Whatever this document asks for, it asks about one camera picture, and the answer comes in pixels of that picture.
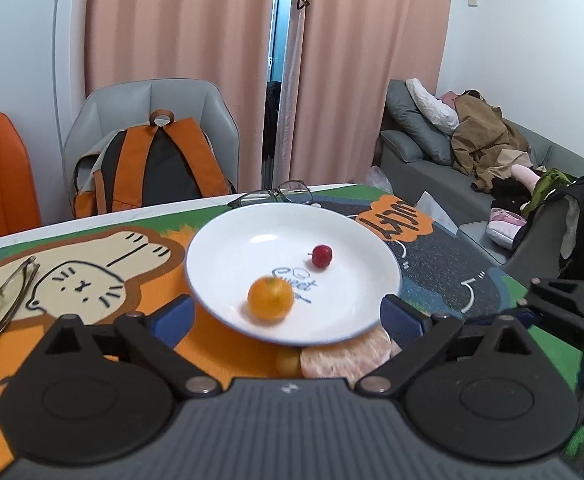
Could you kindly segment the brown longan fruit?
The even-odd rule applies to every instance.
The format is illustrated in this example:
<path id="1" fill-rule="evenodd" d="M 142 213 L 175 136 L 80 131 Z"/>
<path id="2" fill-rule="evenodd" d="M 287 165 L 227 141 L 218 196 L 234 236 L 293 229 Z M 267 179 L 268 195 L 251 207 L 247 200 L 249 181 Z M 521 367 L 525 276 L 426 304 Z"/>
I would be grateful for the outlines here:
<path id="1" fill-rule="evenodd" d="M 280 377 L 302 377 L 301 350 L 284 347 L 276 355 L 276 370 Z"/>

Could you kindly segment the orange black backpack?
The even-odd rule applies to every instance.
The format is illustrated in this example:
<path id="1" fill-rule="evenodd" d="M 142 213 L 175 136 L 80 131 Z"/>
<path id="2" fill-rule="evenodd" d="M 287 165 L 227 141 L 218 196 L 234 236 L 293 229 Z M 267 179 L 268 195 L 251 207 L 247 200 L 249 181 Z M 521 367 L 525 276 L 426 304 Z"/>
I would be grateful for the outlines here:
<path id="1" fill-rule="evenodd" d="M 76 162 L 73 180 L 77 218 L 234 192 L 208 135 L 170 110 L 108 134 Z"/>

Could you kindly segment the brown jacket on sofa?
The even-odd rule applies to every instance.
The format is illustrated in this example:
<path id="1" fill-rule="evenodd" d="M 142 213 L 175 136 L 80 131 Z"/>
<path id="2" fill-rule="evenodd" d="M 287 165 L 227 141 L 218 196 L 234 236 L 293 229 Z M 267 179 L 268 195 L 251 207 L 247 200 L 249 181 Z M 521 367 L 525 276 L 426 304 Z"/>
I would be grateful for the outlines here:
<path id="1" fill-rule="evenodd" d="M 459 126 L 450 139 L 454 168 L 473 179 L 471 188 L 489 193 L 495 178 L 511 176 L 515 164 L 531 167 L 530 146 L 520 131 L 476 91 L 455 101 Z"/>

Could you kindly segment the grey sofa cushion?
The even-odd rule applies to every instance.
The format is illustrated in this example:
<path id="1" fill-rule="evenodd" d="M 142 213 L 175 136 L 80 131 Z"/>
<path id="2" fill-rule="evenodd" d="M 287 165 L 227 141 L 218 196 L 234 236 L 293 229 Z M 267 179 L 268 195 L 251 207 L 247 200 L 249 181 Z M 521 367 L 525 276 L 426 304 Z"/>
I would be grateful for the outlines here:
<path id="1" fill-rule="evenodd" d="M 418 145 L 425 159 L 452 166 L 449 137 L 421 114 L 403 80 L 392 79 L 388 83 L 382 129 L 405 133 Z"/>

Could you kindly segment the orange chair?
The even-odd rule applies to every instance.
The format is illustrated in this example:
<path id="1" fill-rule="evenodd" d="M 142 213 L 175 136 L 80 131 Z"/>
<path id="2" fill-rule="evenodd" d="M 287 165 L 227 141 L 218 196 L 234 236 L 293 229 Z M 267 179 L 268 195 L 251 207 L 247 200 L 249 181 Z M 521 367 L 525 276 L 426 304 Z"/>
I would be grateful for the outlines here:
<path id="1" fill-rule="evenodd" d="M 9 117 L 0 113 L 0 237 L 41 225 L 26 147 Z"/>

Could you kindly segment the white pillow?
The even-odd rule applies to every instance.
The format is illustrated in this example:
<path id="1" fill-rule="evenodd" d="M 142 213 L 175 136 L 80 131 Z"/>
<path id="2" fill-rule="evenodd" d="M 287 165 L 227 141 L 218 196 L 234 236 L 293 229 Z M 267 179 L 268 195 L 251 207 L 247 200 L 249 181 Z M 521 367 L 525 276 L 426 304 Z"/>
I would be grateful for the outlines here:
<path id="1" fill-rule="evenodd" d="M 407 79 L 405 84 L 419 112 L 435 128 L 451 136 L 460 124 L 456 110 L 426 90 L 418 78 Z"/>

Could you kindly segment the thin metal frame glasses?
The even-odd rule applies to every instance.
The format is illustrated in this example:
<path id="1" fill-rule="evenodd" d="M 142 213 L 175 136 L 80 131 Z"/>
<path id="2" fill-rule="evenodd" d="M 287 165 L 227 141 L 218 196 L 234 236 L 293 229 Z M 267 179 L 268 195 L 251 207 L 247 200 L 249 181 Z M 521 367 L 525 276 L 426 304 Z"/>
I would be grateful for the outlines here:
<path id="1" fill-rule="evenodd" d="M 20 310 L 40 264 L 35 256 L 24 259 L 0 285 L 0 335 Z"/>

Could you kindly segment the peeled pomelo segment front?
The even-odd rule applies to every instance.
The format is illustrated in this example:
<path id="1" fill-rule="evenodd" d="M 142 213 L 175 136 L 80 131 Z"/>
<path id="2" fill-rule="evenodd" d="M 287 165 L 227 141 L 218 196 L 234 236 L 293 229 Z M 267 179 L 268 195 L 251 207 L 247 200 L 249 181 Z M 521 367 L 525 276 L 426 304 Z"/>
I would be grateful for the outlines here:
<path id="1" fill-rule="evenodd" d="M 351 387 L 402 352 L 402 348 L 378 325 L 355 338 L 307 347 L 300 355 L 306 378 L 344 378 Z"/>

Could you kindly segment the grey sofa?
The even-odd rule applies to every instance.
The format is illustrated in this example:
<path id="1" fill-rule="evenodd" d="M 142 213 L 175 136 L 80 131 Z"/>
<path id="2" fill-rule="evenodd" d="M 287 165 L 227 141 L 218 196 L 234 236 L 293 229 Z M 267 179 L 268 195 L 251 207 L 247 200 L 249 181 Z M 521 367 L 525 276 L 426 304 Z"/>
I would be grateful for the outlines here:
<path id="1" fill-rule="evenodd" d="M 380 168 L 390 180 L 395 195 L 415 204 L 423 193 L 429 193 L 460 227 L 462 235 L 491 255 L 496 255 L 498 249 L 488 239 L 485 229 L 495 205 L 494 194 L 507 181 L 516 180 L 521 171 L 531 169 L 537 181 L 525 190 L 526 205 L 516 210 L 526 218 L 527 224 L 516 236 L 501 265 L 517 276 L 535 271 L 557 276 L 574 245 L 577 222 L 583 213 L 574 200 L 544 192 L 542 188 L 555 174 L 564 174 L 570 181 L 584 177 L 584 158 L 514 122 L 513 125 L 530 146 L 532 166 L 513 165 L 511 176 L 505 180 L 495 178 L 489 193 L 471 188 L 473 179 L 454 168 L 454 154 L 452 166 L 430 162 L 418 145 L 400 131 L 381 128 Z"/>

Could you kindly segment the peach curtain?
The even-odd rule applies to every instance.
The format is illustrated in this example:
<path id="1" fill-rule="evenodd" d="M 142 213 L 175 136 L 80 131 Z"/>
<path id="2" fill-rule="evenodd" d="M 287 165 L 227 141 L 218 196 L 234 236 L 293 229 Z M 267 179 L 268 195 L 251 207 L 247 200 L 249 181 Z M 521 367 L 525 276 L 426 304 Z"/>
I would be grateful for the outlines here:
<path id="1" fill-rule="evenodd" d="M 452 0 L 308 0 L 292 12 L 272 180 L 350 182 L 372 164 L 388 84 L 436 87 Z"/>
<path id="2" fill-rule="evenodd" d="M 219 88 L 240 134 L 241 191 L 262 183 L 272 0 L 87 0 L 86 90 L 156 78 Z"/>

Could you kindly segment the peach curtain left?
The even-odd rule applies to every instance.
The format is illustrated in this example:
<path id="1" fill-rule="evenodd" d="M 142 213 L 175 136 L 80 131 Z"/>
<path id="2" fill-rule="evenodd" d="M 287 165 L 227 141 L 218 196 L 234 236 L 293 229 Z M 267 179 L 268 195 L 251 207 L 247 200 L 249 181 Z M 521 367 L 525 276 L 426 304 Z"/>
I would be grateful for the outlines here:
<path id="1" fill-rule="evenodd" d="M 156 78 L 219 88 L 240 134 L 241 191 L 262 183 L 272 0 L 87 0 L 86 90 Z"/>

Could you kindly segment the red small fruit back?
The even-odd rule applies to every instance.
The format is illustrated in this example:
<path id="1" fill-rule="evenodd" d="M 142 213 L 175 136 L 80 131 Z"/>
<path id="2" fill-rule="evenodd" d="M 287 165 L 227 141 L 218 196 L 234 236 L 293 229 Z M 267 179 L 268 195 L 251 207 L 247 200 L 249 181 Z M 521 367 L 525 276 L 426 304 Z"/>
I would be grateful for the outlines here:
<path id="1" fill-rule="evenodd" d="M 324 270 L 330 266 L 332 258 L 333 252 L 328 245 L 317 245 L 310 254 L 310 263 L 316 269 Z"/>

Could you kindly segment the white ceramic plate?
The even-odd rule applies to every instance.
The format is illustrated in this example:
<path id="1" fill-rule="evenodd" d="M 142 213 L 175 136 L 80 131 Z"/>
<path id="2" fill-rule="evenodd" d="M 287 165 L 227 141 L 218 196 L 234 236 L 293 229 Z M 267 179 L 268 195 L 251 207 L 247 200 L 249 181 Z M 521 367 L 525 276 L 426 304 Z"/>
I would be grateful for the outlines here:
<path id="1" fill-rule="evenodd" d="M 328 245 L 316 269 L 310 254 Z M 353 219 L 308 205 L 261 204 L 224 212 L 191 240 L 185 272 L 192 296 L 220 322 L 250 337 L 293 347 L 333 344 L 380 321 L 384 296 L 400 289 L 387 244 Z M 248 292 L 263 276 L 293 288 L 291 312 L 266 324 L 248 313 Z"/>

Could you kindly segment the small orange mandarin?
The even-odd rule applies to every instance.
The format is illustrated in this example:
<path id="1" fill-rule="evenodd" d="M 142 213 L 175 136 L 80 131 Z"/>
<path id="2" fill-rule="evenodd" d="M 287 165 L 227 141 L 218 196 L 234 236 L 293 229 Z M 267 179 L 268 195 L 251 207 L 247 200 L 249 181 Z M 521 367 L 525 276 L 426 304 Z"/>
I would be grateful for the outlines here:
<path id="1" fill-rule="evenodd" d="M 248 313 L 257 321 L 274 324 L 281 322 L 294 304 L 292 286 L 282 278 L 263 276 L 248 292 Z"/>

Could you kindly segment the dark thick frame glasses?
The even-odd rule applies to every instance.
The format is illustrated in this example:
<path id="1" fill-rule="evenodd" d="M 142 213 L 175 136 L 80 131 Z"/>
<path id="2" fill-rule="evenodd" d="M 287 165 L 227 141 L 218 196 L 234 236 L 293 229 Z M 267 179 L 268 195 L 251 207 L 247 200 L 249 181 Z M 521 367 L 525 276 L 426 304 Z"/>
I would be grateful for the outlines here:
<path id="1" fill-rule="evenodd" d="M 289 180 L 275 188 L 264 188 L 245 193 L 227 204 L 230 209 L 240 207 L 268 204 L 288 203 L 309 205 L 313 203 L 312 190 L 301 180 Z"/>

